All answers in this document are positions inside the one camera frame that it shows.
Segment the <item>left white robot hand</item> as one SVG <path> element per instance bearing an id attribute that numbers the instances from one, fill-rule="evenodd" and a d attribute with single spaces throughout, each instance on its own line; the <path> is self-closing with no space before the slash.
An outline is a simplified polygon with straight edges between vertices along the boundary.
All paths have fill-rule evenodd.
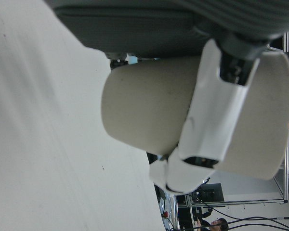
<path id="1" fill-rule="evenodd" d="M 85 47 L 110 60 L 101 98 L 112 138 L 161 156 L 173 194 L 217 170 L 264 180 L 289 137 L 289 0 L 49 0 Z"/>

